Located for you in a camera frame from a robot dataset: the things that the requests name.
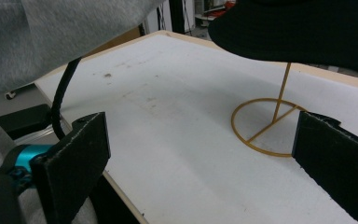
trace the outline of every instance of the black cable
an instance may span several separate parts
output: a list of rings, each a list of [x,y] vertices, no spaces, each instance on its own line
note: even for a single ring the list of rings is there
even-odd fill
[[[164,5],[162,4],[160,6],[161,9],[161,23],[162,23],[162,29],[163,30],[167,30],[167,28],[165,27],[165,19],[164,19]]]
[[[56,90],[54,95],[53,105],[51,107],[51,125],[53,126],[53,130],[57,135],[58,139],[63,139],[65,137],[65,133],[62,130],[61,123],[60,123],[60,109],[63,96],[65,95],[66,88],[71,81],[72,76],[79,64],[81,58],[74,59],[73,61],[69,62],[66,66],[65,71],[63,72],[62,78],[60,80],[60,84]]]
[[[206,16],[206,24],[207,24],[207,26],[209,26],[209,21],[208,21],[209,11],[207,11],[207,12],[205,13],[205,16]]]
[[[157,24],[158,24],[158,29],[161,30],[161,14],[159,12],[159,7],[156,8],[156,12],[157,12]]]
[[[145,31],[144,25],[143,25],[142,23],[139,24],[138,29],[139,29],[139,34],[140,34],[141,36],[146,35],[146,31]]]

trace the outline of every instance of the gray cloth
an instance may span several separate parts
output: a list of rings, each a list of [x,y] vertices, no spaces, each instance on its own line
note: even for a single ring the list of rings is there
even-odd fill
[[[34,82],[136,27],[163,0],[0,0],[0,94]],[[0,165],[13,141],[0,128]],[[20,196],[28,223],[45,223],[35,190]],[[95,223],[89,200],[73,223]]]

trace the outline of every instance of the black object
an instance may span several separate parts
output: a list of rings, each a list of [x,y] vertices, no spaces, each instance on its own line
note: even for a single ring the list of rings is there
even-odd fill
[[[339,121],[300,112],[292,156],[358,221],[358,136]]]
[[[14,164],[24,148],[26,146],[18,146],[10,150],[0,167],[0,224],[25,223],[17,200],[19,192],[21,192],[18,189],[20,179],[10,174],[15,171]]]
[[[110,158],[104,113],[72,123],[73,130],[30,161],[48,223],[70,223]]]
[[[140,36],[146,35],[146,31],[145,31],[144,25],[142,23],[138,25],[138,29],[139,29]]]
[[[94,206],[98,223],[139,223],[104,176],[100,177],[89,198]]]
[[[165,30],[165,20],[164,15],[161,15],[163,11],[160,11],[160,7],[156,9],[157,12],[157,21],[158,21],[158,29]]]
[[[358,71],[358,0],[240,0],[209,35],[246,58]]]
[[[46,104],[0,117],[0,126],[12,139],[43,130],[49,124],[51,124],[50,107]]]
[[[69,62],[63,72],[60,83],[58,84],[56,93],[54,95],[53,105],[51,106],[51,124],[53,126],[54,133],[57,135],[58,139],[63,139],[65,137],[65,133],[61,127],[61,103],[63,96],[65,95],[66,88],[68,88],[69,82],[72,79],[72,76],[75,73],[77,65],[80,63],[81,57],[74,59]]]
[[[185,17],[182,0],[170,0],[170,12],[172,31],[181,35],[185,34]]]

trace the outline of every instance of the white table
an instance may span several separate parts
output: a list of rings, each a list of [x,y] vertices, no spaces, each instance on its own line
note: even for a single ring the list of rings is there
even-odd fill
[[[62,72],[35,83],[50,101]],[[231,130],[233,109],[277,97],[283,72],[281,63],[159,32],[83,60],[62,116],[71,123],[105,111],[112,152],[105,176],[141,222],[356,223],[294,159],[260,154]],[[293,64],[283,98],[358,135],[358,78]],[[270,117],[263,106],[249,113]],[[296,126],[296,118],[288,122]],[[289,129],[266,141],[293,144]]]

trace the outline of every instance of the black hat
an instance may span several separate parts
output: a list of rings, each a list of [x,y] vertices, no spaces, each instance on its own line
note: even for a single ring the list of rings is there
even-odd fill
[[[250,59],[358,71],[358,0],[240,0],[209,35]]]

